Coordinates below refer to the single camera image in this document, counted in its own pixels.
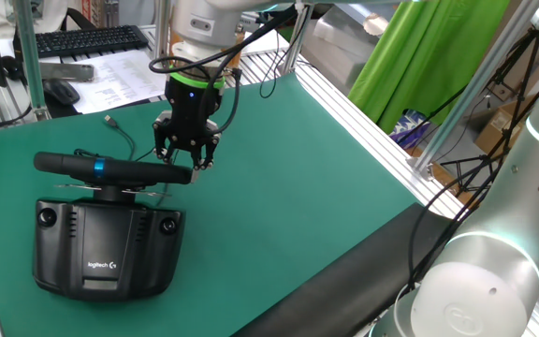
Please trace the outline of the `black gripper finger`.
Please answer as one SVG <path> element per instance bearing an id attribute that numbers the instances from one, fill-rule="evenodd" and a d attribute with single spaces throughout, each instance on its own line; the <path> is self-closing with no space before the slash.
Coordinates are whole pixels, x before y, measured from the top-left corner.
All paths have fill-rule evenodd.
<path id="1" fill-rule="evenodd" d="M 194 183 L 202 170 L 210 169 L 214 163 L 214 152 L 221 139 L 220 134 L 206 136 L 200 139 L 191 140 L 191 158 L 193 160 L 193 171 L 191 183 Z"/>
<path id="2" fill-rule="evenodd" d="M 170 162 L 174 153 L 173 137 L 176 135 L 172 122 L 169 119 L 155 121 L 153 135 L 157 157 L 164 162 Z"/>

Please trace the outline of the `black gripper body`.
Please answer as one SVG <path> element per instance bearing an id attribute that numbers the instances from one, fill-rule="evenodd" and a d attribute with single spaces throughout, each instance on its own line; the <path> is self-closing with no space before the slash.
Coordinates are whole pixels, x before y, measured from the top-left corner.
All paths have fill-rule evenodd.
<path id="1" fill-rule="evenodd" d="M 196 81 L 185 77 L 169 77 L 166 82 L 165 95 L 171 106 L 171 115 L 159 116 L 156 121 L 169 119 L 176 135 L 173 137 L 173 149 L 191 150 L 191 140 L 211 136 L 211 125 L 208 119 L 218 110 L 222 102 L 221 90 L 215 86 L 211 88 L 211 97 L 207 101 L 211 104 L 209 111 L 200 110 L 206 81 Z"/>

